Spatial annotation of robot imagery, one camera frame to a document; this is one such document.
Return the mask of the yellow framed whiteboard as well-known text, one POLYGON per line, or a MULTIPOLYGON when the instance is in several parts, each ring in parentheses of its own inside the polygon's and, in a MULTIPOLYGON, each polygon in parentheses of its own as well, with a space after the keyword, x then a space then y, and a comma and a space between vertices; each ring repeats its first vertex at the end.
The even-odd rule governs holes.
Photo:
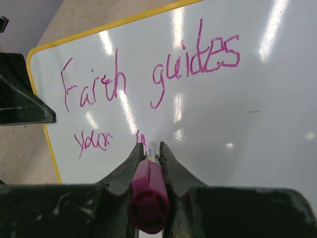
POLYGON ((165 142, 209 185, 317 204, 317 3, 188 0, 35 48, 58 179, 101 180, 165 142))

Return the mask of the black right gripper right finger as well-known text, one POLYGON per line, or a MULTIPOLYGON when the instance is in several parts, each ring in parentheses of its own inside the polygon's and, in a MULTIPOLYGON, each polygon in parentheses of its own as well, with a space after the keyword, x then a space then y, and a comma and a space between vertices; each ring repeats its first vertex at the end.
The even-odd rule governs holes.
POLYGON ((307 199, 286 188, 209 186, 160 143, 159 160, 171 212, 165 238, 314 238, 307 199))

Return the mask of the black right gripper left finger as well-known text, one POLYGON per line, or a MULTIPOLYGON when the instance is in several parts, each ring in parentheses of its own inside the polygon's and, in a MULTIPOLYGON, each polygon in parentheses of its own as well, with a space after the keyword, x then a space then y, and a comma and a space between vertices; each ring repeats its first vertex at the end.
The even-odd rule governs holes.
POLYGON ((136 144, 128 158, 97 183, 1 185, 1 237, 138 237, 127 210, 143 155, 143 145, 136 144))

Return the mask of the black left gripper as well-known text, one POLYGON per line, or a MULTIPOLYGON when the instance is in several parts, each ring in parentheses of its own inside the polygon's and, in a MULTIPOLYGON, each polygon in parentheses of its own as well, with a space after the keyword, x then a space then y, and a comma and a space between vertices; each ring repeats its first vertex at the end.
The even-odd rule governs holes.
MULTIPOLYGON (((8 19, 0 16, 0 33, 8 19)), ((0 123, 55 123, 56 114, 32 90, 26 62, 21 54, 0 54, 0 123)))

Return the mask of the magenta marker cap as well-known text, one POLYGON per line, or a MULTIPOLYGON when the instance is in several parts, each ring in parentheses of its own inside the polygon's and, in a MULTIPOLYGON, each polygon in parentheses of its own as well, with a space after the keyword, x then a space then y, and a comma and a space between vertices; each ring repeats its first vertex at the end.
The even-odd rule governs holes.
POLYGON ((141 161, 132 179, 132 190, 127 210, 129 221, 148 234, 160 232, 170 213, 161 166, 149 159, 141 161))

